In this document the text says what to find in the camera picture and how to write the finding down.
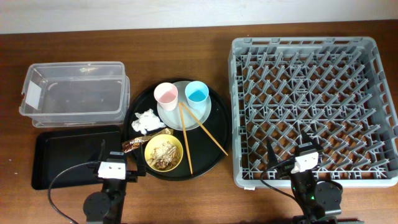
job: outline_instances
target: chopstick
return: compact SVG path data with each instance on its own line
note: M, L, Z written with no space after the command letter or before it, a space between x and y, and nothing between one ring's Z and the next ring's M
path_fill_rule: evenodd
M191 155L189 154L189 147L188 147L188 139L187 139L187 131L185 130L185 123L184 123L184 117L182 115L182 107L181 107L181 102L178 104L180 107L180 117L181 117L181 123L182 123L182 131L184 133L184 140L185 140L185 147L187 148L187 155L188 155L188 162L189 162L189 169L191 171L191 175L193 174L192 172L192 164L191 164Z
M181 105L188 111L189 115L191 115L191 117L193 119L195 119L195 121L199 124L199 126L206 132L206 134L211 138L211 140L213 140L214 143L216 143L216 145L223 151L223 153L225 153L228 156L228 153L226 153L226 151L220 146L220 144L218 143L218 141L210 134L209 131L207 131L207 129L204 127L204 125L202 125L202 123L195 117L195 115L193 115L193 113L187 108L187 106L185 106L184 103L180 102L180 114L181 114L181 119L182 119L182 110L181 110ZM182 124L182 128L184 130L184 136L185 136L185 126L184 124Z

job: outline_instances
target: black plate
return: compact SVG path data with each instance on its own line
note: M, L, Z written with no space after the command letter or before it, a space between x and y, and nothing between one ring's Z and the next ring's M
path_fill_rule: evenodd
M118 126L52 131L37 136L32 173L32 187L47 189L65 169L89 161L97 161L101 143L105 140L104 155L121 150ZM53 188L97 184L93 169L78 167L61 176Z
M179 81L192 81L187 79L166 80L164 82L175 83ZM142 92L131 104L127 115L124 119L124 139L130 140L139 136L131 127L131 123L136 120L134 113L143 113L149 109L153 109L157 114L157 102L154 98L155 87L159 83L149 87ZM204 127L213 135L213 137L223 146L224 150L228 151L231 142L231 118L230 111L223 103L220 96L209 88L211 98L211 111L207 120L203 123ZM148 132L148 134L156 133L160 129ZM185 149L185 141L182 131L174 130L174 136L180 140L184 155L181 163L170 172L157 172L147 165L147 173L154 177L163 180L188 180L198 177L213 168L225 155L217 147L217 145L207 136L202 128L197 127L193 130L187 131L187 138L189 143L189 151L191 155L193 175L190 173L187 151Z

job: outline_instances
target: wooden table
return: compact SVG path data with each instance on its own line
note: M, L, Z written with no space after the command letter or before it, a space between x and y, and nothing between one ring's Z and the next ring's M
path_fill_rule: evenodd
M109 30L0 35L0 223L68 223L30 186L37 129L18 113L26 71L32 63L120 61L131 98L165 78L206 82L229 103L227 59L237 37L370 36L379 47L398 105L398 21L330 22L189 29ZM55 189L58 207L80 223L82 205L100 185ZM345 189L340 218L398 222L398 185ZM140 178L127 186L124 223L247 223L301 215L295 202L270 189L248 191L233 181L231 157L202 177L185 182Z

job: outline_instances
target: gray dish rack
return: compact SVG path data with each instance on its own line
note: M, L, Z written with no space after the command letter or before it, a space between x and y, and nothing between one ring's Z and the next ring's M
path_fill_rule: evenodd
M238 187L265 187L266 138L281 161L302 144L301 130L325 148L316 178L344 187L397 183L397 115L372 38L238 38L228 67ZM268 184L290 187L275 175L267 173Z

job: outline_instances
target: yellow bowl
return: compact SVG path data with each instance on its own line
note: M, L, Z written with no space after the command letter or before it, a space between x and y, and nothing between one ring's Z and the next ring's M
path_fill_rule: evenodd
M152 154L153 150L156 147L160 147L163 143L166 143L167 141L171 142L173 145L175 145L177 147L177 152L180 154L180 159L177 161L177 164L175 166L173 166L171 169L168 170L159 170L158 168L156 168L155 166L150 165L148 162L148 166L154 170L156 170L157 172L168 172L170 170L174 170L181 162L182 160L182 156L183 156L183 150L182 150L182 144L181 142L174 136L169 135L169 134L160 134L158 136L155 136L154 138L152 138L147 146L145 147L145 161L148 161L150 159L150 155Z

